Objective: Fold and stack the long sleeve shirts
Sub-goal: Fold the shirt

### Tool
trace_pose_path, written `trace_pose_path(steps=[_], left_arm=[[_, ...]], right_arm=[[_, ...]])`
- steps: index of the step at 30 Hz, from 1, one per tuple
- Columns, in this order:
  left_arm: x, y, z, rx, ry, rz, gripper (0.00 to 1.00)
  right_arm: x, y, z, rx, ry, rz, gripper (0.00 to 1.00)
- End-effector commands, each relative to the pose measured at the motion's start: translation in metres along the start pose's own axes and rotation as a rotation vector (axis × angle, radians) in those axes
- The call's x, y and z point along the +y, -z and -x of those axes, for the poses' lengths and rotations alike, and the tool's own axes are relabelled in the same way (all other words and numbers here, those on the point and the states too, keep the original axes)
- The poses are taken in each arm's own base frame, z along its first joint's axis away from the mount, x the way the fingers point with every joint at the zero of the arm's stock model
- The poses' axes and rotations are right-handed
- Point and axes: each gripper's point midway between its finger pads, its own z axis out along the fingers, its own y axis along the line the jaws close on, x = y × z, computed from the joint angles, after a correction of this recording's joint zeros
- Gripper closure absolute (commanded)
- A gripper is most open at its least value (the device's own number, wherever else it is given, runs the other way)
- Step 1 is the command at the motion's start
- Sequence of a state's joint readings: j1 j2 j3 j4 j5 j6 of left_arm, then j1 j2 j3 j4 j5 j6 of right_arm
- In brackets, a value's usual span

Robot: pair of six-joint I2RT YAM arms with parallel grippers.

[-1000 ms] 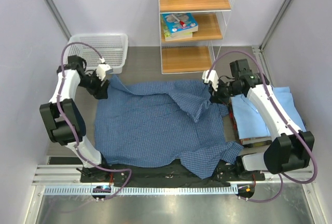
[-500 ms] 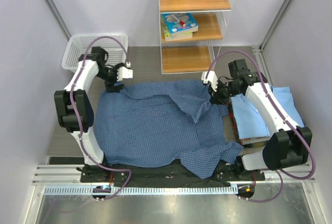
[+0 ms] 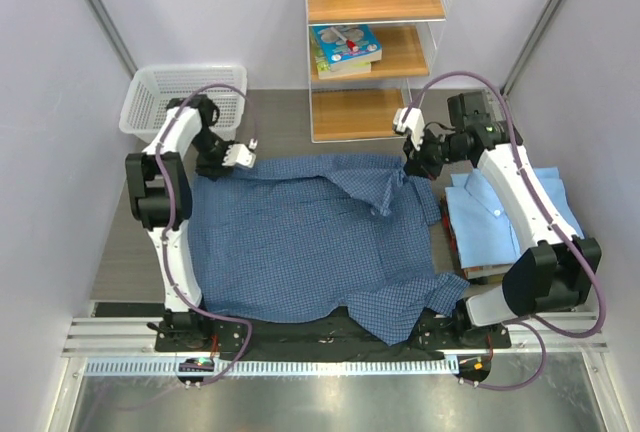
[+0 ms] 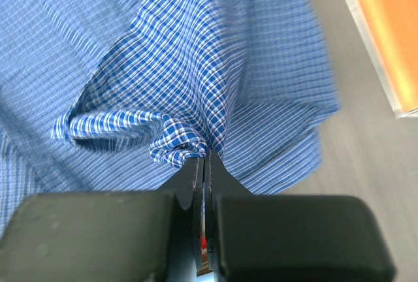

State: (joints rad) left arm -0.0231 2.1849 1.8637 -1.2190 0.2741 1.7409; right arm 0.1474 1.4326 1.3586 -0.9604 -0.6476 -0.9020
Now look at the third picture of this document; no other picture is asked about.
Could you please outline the dark blue checkered shirt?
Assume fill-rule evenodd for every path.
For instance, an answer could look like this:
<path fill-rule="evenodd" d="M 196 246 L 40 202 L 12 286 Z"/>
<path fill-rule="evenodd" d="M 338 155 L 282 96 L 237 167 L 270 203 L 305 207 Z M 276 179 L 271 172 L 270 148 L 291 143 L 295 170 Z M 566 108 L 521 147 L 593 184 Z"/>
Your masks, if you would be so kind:
<path fill-rule="evenodd" d="M 192 196 L 188 243 L 214 313 L 289 324 L 342 306 L 394 345 L 424 310 L 450 314 L 468 286 L 436 270 L 437 199 L 396 156 L 264 160 L 225 178 L 196 177 Z"/>

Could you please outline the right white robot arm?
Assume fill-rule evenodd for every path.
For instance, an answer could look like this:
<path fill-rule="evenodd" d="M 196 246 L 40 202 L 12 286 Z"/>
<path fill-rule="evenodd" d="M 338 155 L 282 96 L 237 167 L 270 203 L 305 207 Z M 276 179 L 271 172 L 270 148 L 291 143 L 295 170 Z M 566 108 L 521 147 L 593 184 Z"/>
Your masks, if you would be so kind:
<path fill-rule="evenodd" d="M 520 247 L 500 286 L 456 306 L 453 338 L 472 347 L 488 327 L 540 320 L 546 312 L 584 304 L 596 289 L 602 251 L 596 239 L 580 237 L 557 210 L 510 119 L 494 119 L 480 92 L 453 96 L 447 106 L 450 124 L 440 136 L 414 105 L 396 111 L 393 130 L 405 139 L 406 173 L 432 179 L 447 164 L 470 162 L 496 193 Z"/>

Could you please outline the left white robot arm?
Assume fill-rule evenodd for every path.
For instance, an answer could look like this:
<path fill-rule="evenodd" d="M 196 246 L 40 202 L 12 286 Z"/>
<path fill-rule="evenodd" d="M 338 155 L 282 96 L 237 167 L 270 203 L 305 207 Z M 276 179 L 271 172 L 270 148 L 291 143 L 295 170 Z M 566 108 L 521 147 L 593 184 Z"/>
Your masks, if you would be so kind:
<path fill-rule="evenodd" d="M 131 212 L 153 243 L 164 285 L 162 320 L 150 326 L 160 351 L 200 351 L 212 341 L 213 320 L 198 312 L 205 306 L 188 245 L 193 200 L 183 158 L 193 146 L 197 174 L 216 180 L 232 172 L 236 143 L 211 130 L 219 115 L 204 94 L 174 98 L 152 142 L 125 159 Z"/>

